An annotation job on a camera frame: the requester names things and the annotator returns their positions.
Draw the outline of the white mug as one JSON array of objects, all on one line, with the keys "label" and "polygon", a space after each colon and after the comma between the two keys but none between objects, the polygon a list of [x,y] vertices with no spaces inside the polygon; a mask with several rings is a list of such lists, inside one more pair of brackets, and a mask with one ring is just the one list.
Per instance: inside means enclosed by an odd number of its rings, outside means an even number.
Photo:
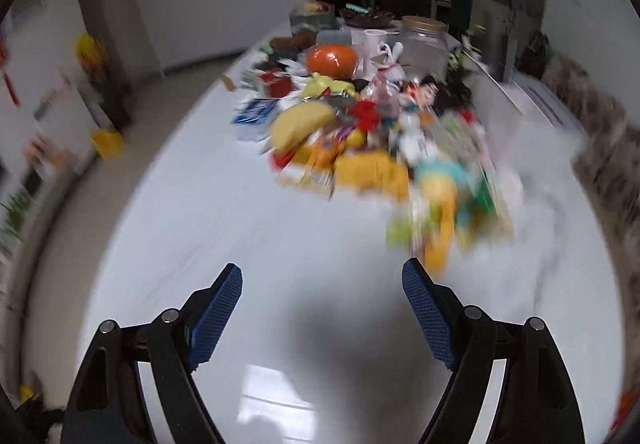
[{"label": "white mug", "polygon": [[387,34],[381,29],[366,29],[363,33],[363,73],[372,79],[378,71],[373,59],[381,53],[381,46],[386,42]]}]

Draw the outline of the orange ball toy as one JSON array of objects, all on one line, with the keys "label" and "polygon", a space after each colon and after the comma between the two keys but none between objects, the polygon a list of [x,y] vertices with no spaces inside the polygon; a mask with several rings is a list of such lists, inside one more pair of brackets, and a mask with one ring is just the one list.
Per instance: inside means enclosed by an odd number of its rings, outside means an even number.
[{"label": "orange ball toy", "polygon": [[358,62],[356,50],[341,43],[315,45],[308,50],[305,60],[309,72],[318,72],[332,79],[352,78]]}]

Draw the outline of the glass jar with lid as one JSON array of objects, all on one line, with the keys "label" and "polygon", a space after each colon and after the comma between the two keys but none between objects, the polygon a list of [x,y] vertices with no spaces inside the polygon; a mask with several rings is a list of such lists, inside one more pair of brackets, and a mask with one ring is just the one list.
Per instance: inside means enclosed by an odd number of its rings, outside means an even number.
[{"label": "glass jar with lid", "polygon": [[399,41],[404,50],[400,64],[410,80],[445,78],[449,58],[446,34],[447,25],[443,22],[420,16],[401,19]]}]

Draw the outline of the yellow plush toy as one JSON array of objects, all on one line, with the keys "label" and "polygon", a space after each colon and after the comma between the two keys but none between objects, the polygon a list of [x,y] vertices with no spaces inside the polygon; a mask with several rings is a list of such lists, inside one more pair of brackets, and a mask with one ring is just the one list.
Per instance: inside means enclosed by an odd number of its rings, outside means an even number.
[{"label": "yellow plush toy", "polygon": [[358,193],[379,190],[397,201],[406,200],[409,193],[407,167],[379,150],[339,156],[334,164],[334,178],[338,186],[351,187]]}]

